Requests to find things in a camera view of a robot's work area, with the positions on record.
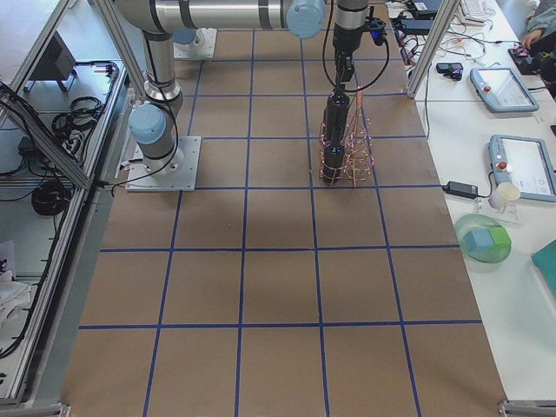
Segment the person hand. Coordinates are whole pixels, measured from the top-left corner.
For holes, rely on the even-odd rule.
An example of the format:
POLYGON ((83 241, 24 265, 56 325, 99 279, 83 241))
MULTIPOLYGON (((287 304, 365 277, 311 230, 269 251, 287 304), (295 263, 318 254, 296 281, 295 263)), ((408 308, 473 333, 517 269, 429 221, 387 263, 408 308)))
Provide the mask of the person hand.
POLYGON ((543 29, 536 29, 528 32, 521 39, 521 45, 528 50, 531 49, 532 46, 542 38, 543 33, 543 29))

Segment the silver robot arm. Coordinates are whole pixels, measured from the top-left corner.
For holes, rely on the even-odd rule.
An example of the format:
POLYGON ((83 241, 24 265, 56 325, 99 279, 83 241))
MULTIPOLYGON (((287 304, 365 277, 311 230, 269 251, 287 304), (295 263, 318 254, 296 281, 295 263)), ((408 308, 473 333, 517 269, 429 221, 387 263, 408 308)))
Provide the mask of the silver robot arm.
POLYGON ((325 149, 321 177, 340 176, 349 98, 345 85, 354 72, 353 54, 364 33, 373 30, 373 12, 366 1, 118 1, 122 16, 143 36, 147 62, 147 97, 156 102, 180 97, 175 80, 174 36, 178 30, 287 29, 300 39, 315 36, 326 11, 334 20, 334 87, 324 111, 325 149))
POLYGON ((202 29, 180 28, 175 31, 173 38, 175 43, 183 46, 190 45, 193 48, 199 48, 205 42, 202 29))

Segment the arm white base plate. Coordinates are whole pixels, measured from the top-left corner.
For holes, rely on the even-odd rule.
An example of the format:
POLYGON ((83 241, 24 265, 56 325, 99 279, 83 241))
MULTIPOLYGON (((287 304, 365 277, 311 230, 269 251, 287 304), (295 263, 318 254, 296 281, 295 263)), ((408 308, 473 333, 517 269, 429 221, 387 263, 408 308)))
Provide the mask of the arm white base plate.
POLYGON ((125 188, 138 192, 194 191, 201 145, 200 136, 180 136, 172 159, 154 161, 144 159, 137 144, 134 158, 140 161, 130 164, 125 188))
POLYGON ((212 60, 215 54, 217 29, 178 29, 174 38, 174 59, 181 61, 212 60))

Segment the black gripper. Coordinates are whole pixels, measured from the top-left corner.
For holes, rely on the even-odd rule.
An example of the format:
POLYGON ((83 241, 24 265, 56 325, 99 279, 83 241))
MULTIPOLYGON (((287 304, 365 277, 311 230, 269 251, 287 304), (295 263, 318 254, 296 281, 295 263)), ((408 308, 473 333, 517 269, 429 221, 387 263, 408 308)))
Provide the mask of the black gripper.
POLYGON ((334 46, 334 89, 341 83, 348 83, 354 74, 354 52, 361 45, 360 29, 345 29, 335 25, 333 35, 334 46))

